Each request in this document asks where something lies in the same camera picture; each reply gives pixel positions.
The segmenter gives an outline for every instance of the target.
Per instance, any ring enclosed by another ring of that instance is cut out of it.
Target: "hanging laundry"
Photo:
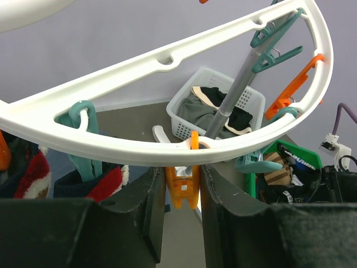
[[[105,135],[105,132],[103,131],[99,131],[99,133],[101,135]],[[68,173],[74,171],[75,167],[68,158],[68,154],[44,146],[42,146],[41,149],[47,151],[45,156],[51,170],[51,184],[47,197],[53,198],[55,182],[63,178]]]
[[[191,91],[204,104],[213,107],[216,110],[218,110],[226,96],[226,94],[219,91],[219,88],[217,87],[192,87]],[[234,107],[229,119],[224,124],[224,127],[236,135],[243,135],[252,131],[249,124],[252,118],[253,116],[250,113],[238,107]]]
[[[74,170],[55,182],[54,198],[88,197],[100,202],[128,183],[128,175],[123,176],[127,167],[103,162],[103,174],[85,182],[82,181],[79,172]]]
[[[12,159],[1,172],[0,198],[45,198],[51,173],[45,153],[37,144],[3,132]]]

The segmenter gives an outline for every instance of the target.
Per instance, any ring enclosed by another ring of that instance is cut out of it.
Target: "white plug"
[[[326,135],[323,143],[320,146],[320,150],[334,157],[334,166],[336,170],[340,169],[339,159],[344,155],[351,155],[352,149],[337,142],[339,136],[329,133]],[[342,166],[344,169],[348,169],[350,166],[350,159],[343,158]]]

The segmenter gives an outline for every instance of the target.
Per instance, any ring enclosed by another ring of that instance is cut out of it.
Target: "gray pole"
[[[277,19],[274,22],[275,27],[277,28],[281,24],[283,24],[284,21],[288,19],[289,15],[290,14]],[[226,97],[222,101],[221,106],[219,107],[210,126],[208,127],[205,134],[206,137],[213,139],[217,138],[219,132],[221,131],[230,114],[232,113],[234,106],[237,104],[240,96],[243,94],[245,88],[252,82],[255,76],[255,73],[252,72],[253,65],[257,62],[261,53],[264,52],[264,50],[271,43],[271,41],[272,38],[270,38],[270,40],[267,40],[260,46],[256,47],[255,49],[250,50],[248,57],[244,61],[242,68],[239,70],[238,75],[234,79],[232,86],[230,87]]]

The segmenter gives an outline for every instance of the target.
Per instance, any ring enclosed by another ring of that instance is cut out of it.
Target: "gray clothing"
[[[217,110],[215,108],[205,105],[198,97],[190,94],[182,101],[177,116],[203,130],[207,130],[216,112]],[[223,127],[218,137],[232,138],[236,137],[236,135]]]

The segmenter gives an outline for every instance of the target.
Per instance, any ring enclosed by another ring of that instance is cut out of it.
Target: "orange clothespin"
[[[279,95],[279,97],[273,102],[266,112],[267,120],[270,120],[274,115],[282,108],[288,107],[291,104],[291,98],[294,93],[305,83],[308,79],[308,71],[311,68],[315,68],[317,61],[323,61],[325,58],[323,54],[318,54],[313,57],[313,59],[305,66],[305,68],[294,78],[293,81],[284,89],[284,91]]]
[[[199,134],[192,131],[191,149],[199,148]],[[192,166],[192,176],[176,176],[174,167],[165,168],[165,176],[168,190],[170,191],[172,204],[175,208],[181,208],[182,200],[189,200],[191,209],[197,207],[200,190],[200,166]]]
[[[0,131],[0,170],[7,170],[11,162],[11,153]]]

